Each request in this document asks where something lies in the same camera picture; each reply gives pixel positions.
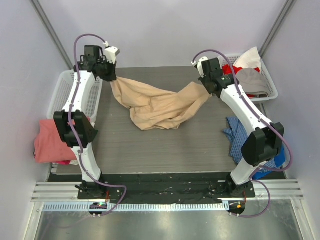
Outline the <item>beige t-shirt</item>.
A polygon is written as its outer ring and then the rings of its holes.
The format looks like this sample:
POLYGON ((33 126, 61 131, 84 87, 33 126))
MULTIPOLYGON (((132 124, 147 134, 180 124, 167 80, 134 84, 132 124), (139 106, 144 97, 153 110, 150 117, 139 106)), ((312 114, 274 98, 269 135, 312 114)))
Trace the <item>beige t-shirt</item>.
POLYGON ((123 77, 110 86, 114 98, 129 110, 131 121, 142 131, 178 129, 212 97, 204 86, 193 81, 179 92, 123 77))

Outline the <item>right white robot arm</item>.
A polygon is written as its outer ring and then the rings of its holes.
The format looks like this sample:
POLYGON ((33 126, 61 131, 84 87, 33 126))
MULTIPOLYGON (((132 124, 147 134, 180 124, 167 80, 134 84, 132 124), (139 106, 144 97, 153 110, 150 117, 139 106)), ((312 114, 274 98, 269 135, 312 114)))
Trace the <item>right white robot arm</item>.
POLYGON ((238 197, 246 189, 253 175, 265 167, 281 151, 284 126, 272 123, 251 102, 234 73, 224 74, 218 58, 203 57, 193 61, 199 81, 209 94, 217 96, 233 111, 242 123, 247 140, 241 148, 242 159, 227 176, 226 193, 238 197))

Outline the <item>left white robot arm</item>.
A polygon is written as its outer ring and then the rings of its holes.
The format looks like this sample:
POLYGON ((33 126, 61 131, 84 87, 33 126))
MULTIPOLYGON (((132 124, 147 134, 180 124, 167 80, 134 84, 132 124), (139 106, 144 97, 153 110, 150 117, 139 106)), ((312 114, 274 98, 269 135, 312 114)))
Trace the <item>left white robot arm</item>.
POLYGON ((63 109, 53 115, 59 137, 75 154, 82 173, 81 184, 77 186, 79 199, 100 200, 107 193, 92 146, 98 131, 85 114, 96 80, 112 82, 117 78, 116 58, 120 50, 108 43, 104 45, 86 45, 84 54, 75 59, 74 81, 68 100, 63 109))

